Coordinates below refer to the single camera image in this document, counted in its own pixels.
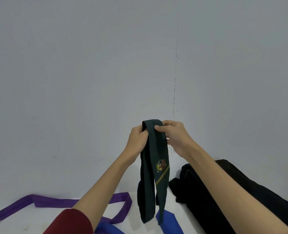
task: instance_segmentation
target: yellow stripe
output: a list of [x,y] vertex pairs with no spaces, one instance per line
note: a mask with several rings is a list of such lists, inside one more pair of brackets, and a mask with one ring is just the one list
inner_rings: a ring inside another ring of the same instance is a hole
[[158,183],[159,183],[159,182],[161,181],[161,179],[164,177],[164,175],[165,175],[165,173],[168,171],[169,167],[170,167],[170,166],[168,166],[168,167],[165,169],[164,173],[162,173],[161,177],[158,179],[158,181],[156,181],[156,185],[158,185]]

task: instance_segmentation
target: black fabric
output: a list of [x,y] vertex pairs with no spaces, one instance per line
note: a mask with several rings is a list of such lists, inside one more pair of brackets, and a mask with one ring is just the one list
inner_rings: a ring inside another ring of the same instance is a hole
[[[217,160],[216,163],[248,193],[288,226],[288,201],[264,186],[250,180],[229,161],[222,159]],[[174,178],[171,180],[169,187],[176,196],[176,201],[187,205],[206,234],[221,232],[235,234],[231,225],[190,164],[182,167],[180,179]]]
[[[158,223],[161,224],[169,184],[170,164],[167,138],[165,133],[154,129],[155,125],[162,126],[162,122],[156,119],[142,122],[143,131],[145,129],[148,131],[148,139],[141,152],[141,180],[137,188],[137,204],[143,223],[154,217],[156,205],[159,205]],[[156,199],[154,183],[157,190]]]

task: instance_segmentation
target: forearm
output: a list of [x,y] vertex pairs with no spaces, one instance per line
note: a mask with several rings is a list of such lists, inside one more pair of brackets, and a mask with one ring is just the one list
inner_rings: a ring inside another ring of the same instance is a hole
[[288,227],[234,181],[202,148],[190,145],[189,163],[237,234],[288,234]]
[[94,186],[75,204],[74,209],[83,212],[95,229],[117,188],[129,163],[123,154],[107,169]]

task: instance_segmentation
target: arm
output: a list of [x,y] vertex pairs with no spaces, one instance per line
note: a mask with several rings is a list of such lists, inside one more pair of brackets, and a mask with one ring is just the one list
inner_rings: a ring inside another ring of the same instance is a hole
[[288,227],[234,181],[193,139],[181,122],[163,121],[155,126],[165,132],[178,155],[197,172],[237,234],[288,234]]
[[142,132],[141,125],[132,128],[128,143],[122,154],[73,207],[73,209],[77,209],[87,216],[92,227],[97,227],[121,177],[143,150],[147,138],[148,132],[147,130]]

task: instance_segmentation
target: left hand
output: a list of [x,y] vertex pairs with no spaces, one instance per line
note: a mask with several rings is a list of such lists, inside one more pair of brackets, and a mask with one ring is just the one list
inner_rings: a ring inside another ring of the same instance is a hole
[[124,157],[128,161],[129,165],[131,165],[144,149],[147,138],[148,131],[144,130],[142,132],[142,125],[133,127],[126,144],[126,148],[120,156]]

